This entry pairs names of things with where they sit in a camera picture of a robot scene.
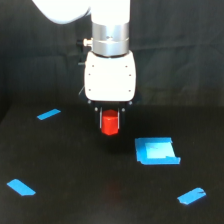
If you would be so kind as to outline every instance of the blue tape piece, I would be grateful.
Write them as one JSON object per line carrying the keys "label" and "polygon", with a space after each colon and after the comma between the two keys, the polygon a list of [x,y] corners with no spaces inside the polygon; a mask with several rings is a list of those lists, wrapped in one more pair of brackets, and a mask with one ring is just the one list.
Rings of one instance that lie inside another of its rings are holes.
{"label": "blue tape piece", "polygon": [[180,161],[179,157],[166,157],[164,159],[142,159],[140,162],[143,165],[175,165],[180,164]]}
{"label": "blue tape piece", "polygon": [[140,138],[147,143],[173,143],[171,138]]}
{"label": "blue tape piece", "polygon": [[31,188],[27,187],[24,183],[17,179],[10,181],[9,183],[7,183],[7,185],[11,187],[14,191],[19,193],[21,196],[34,195],[36,193]]}
{"label": "blue tape piece", "polygon": [[180,201],[180,203],[189,205],[192,202],[206,196],[206,193],[201,188],[195,188],[194,190],[178,197],[177,199]]}
{"label": "blue tape piece", "polygon": [[44,114],[41,114],[41,115],[37,116],[37,118],[39,118],[40,120],[44,120],[44,119],[46,119],[48,117],[51,117],[51,116],[53,116],[55,114],[58,114],[60,112],[61,112],[60,110],[54,109],[54,110],[48,111],[48,112],[46,112]]}
{"label": "blue tape piece", "polygon": [[149,159],[175,157],[171,143],[145,143],[145,146]]}
{"label": "blue tape piece", "polygon": [[[148,150],[150,148],[150,147],[147,147],[147,146],[150,146],[149,143],[156,147],[158,146],[161,147],[161,145],[163,146],[163,149],[159,153],[151,154],[152,158],[148,158],[148,155],[150,156],[150,153],[148,153],[147,151],[147,148]],[[171,143],[172,143],[171,138],[135,139],[137,161],[141,162],[144,165],[180,164],[181,158],[175,157]]]}

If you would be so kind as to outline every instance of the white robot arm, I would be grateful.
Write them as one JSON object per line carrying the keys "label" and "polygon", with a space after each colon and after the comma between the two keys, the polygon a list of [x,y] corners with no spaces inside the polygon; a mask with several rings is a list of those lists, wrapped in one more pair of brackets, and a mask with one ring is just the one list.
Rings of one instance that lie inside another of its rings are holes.
{"label": "white robot arm", "polygon": [[132,104],[136,89],[135,62],[129,50],[130,0],[33,2],[48,19],[58,24],[70,23],[91,14],[92,38],[83,40],[84,46],[91,47],[85,62],[85,96],[88,103],[94,105],[99,117],[97,121],[104,133],[103,110],[108,103],[111,107],[115,105],[117,127],[114,128],[116,131],[108,133],[117,133],[121,120],[124,120],[125,105]]}

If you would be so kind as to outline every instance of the red object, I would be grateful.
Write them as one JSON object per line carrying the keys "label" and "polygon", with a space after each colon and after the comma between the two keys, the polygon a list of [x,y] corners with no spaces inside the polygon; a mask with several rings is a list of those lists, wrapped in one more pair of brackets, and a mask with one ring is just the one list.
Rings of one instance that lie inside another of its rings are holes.
{"label": "red object", "polygon": [[106,110],[102,113],[102,133],[114,135],[118,133],[118,112]]}

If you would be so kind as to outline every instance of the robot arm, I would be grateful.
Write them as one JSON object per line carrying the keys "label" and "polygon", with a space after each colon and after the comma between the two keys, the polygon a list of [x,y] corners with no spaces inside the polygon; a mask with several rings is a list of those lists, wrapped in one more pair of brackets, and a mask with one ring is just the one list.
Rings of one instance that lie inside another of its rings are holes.
{"label": "robot arm", "polygon": [[86,102],[93,106],[102,132],[118,133],[136,89],[135,62],[129,50],[130,0],[33,2],[48,19],[58,24],[75,21],[91,12],[92,38],[83,41],[91,51],[85,62],[85,88],[81,94],[85,92]]}
{"label": "robot arm", "polygon": [[90,14],[91,0],[32,0],[39,10],[52,22],[71,23]]}

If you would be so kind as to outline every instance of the black background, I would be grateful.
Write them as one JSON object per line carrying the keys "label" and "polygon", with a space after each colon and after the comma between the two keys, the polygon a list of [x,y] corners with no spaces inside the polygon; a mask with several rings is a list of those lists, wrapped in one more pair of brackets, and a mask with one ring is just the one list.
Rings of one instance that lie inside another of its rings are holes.
{"label": "black background", "polygon": [[[57,25],[31,0],[1,0],[0,9],[1,224],[223,223],[222,1],[131,0],[143,99],[109,138],[78,98],[76,40],[91,37],[90,16]],[[62,112],[36,118],[53,108]],[[138,137],[171,137],[181,165],[141,165]],[[36,195],[9,189],[15,178]],[[207,197],[181,205],[196,187]]]}

